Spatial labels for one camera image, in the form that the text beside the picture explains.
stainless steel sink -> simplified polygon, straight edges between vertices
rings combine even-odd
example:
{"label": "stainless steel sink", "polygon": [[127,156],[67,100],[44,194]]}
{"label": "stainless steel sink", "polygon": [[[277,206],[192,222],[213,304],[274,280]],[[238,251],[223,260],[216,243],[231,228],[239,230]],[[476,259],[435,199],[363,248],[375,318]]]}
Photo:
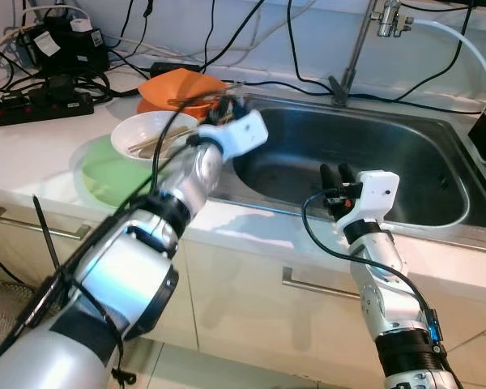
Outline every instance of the stainless steel sink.
{"label": "stainless steel sink", "polygon": [[[215,198],[299,214],[322,188],[323,163],[389,170],[400,176],[386,216],[393,233],[486,250],[486,185],[449,123],[263,96],[248,102],[268,141],[225,165]],[[327,218],[319,205],[312,215]]]}

floor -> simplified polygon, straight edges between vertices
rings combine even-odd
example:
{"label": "floor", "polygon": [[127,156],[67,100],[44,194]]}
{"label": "floor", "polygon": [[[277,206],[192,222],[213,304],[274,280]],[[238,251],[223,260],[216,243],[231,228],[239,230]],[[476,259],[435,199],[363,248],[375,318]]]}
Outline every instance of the floor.
{"label": "floor", "polygon": [[145,339],[128,346],[123,365],[137,373],[126,389],[341,389]]}

orange bowl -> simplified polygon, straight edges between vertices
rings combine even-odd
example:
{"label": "orange bowl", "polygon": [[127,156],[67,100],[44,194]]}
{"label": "orange bowl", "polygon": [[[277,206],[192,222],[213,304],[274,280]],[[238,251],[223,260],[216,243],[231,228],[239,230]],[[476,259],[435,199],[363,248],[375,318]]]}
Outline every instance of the orange bowl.
{"label": "orange bowl", "polygon": [[[139,86],[140,102],[137,112],[147,110],[172,110],[178,107],[168,103],[170,99],[187,99],[199,93],[226,88],[223,81],[187,69],[176,69],[149,79]],[[204,118],[211,104],[185,107],[183,112],[195,118]]]}

silver robot arm segment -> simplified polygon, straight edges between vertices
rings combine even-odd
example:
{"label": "silver robot arm segment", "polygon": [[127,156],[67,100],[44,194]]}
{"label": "silver robot arm segment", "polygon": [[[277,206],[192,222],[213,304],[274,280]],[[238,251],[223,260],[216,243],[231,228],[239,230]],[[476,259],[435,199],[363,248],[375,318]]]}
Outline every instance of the silver robot arm segment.
{"label": "silver robot arm segment", "polygon": [[[353,199],[352,208],[342,212],[332,206],[337,229],[350,244],[349,254],[407,276],[407,266],[394,247],[394,239],[379,226],[393,206],[399,177],[367,171],[360,172],[356,180],[361,192],[358,199]],[[351,274],[360,290],[362,315],[386,376],[384,388],[458,389],[454,376],[441,364],[444,349],[439,344],[437,316],[422,310],[409,285],[386,270],[362,263],[352,263]]]}
{"label": "silver robot arm segment", "polygon": [[178,282],[172,258],[185,227],[215,189],[223,162],[265,143],[268,133],[251,111],[224,126],[202,125],[198,135],[203,141],[162,173],[159,193],[143,196],[79,256],[72,274],[81,288],[70,290],[63,309],[1,353],[0,389],[104,388],[121,341],[156,325]]}

metal handle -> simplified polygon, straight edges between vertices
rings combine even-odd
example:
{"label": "metal handle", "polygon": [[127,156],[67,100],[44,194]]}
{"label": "metal handle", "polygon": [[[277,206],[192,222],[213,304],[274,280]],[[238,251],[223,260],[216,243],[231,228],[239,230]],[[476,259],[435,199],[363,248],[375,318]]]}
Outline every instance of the metal handle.
{"label": "metal handle", "polygon": [[298,288],[303,290],[309,290],[310,292],[329,294],[331,296],[352,298],[360,300],[360,294],[346,292],[345,290],[327,288],[326,286],[320,286],[310,284],[308,282],[297,281],[292,279],[292,268],[283,266],[283,280],[281,284],[285,286],[291,286],[292,288]]}
{"label": "metal handle", "polygon": [[[30,229],[32,231],[39,231],[41,232],[41,226],[38,224],[27,223],[21,220],[14,220],[9,219],[7,217],[2,217],[4,213],[6,213],[6,209],[4,207],[0,207],[0,223],[7,224],[7,225],[14,225],[15,227],[20,227],[22,229]],[[49,232],[56,237],[68,237],[69,239],[74,239],[76,241],[81,241],[87,235],[88,231],[90,231],[92,227],[87,224],[81,224],[75,233],[69,231],[63,231],[61,229],[49,229]]]}

